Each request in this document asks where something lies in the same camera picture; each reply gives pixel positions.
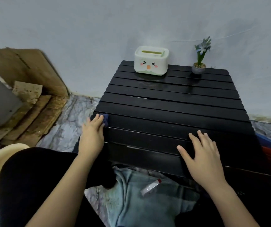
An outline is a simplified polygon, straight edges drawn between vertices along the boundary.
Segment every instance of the left hand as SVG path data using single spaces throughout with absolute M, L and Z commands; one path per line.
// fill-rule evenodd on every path
M 87 118 L 86 125 L 82 125 L 78 155 L 84 156 L 85 159 L 92 160 L 92 162 L 97 158 L 104 145 L 103 118 L 103 115 L 96 114 L 92 121 Z

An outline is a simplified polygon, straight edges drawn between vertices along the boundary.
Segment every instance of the cartoon face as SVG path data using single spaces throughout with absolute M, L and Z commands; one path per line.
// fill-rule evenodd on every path
M 146 61 L 141 61 L 140 65 L 144 68 L 144 70 L 146 69 L 147 71 L 153 71 L 158 67 L 155 62 L 148 64 Z

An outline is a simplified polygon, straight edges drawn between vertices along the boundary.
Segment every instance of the potted plant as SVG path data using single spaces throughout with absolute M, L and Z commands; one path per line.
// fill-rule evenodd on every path
M 192 66 L 192 72 L 194 74 L 202 74 L 205 71 L 206 65 L 202 63 L 202 60 L 204 59 L 207 50 L 210 51 L 210 41 L 211 38 L 209 36 L 207 39 L 203 39 L 203 42 L 199 45 L 195 45 L 196 52 L 198 53 L 198 62 L 194 63 Z

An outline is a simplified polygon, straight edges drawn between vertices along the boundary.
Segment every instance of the gray flower pot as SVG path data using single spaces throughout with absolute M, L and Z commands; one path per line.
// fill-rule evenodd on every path
M 194 74 L 202 74 L 205 71 L 206 68 L 198 68 L 196 66 L 192 66 L 191 70 Z

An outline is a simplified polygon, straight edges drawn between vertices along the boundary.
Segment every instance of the black slatted table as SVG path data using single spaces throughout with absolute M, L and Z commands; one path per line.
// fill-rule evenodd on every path
M 216 141 L 225 168 L 270 177 L 267 160 L 227 70 L 169 65 L 163 76 L 140 74 L 122 61 L 96 107 L 111 161 L 185 176 L 177 145 L 193 157 L 188 133 Z

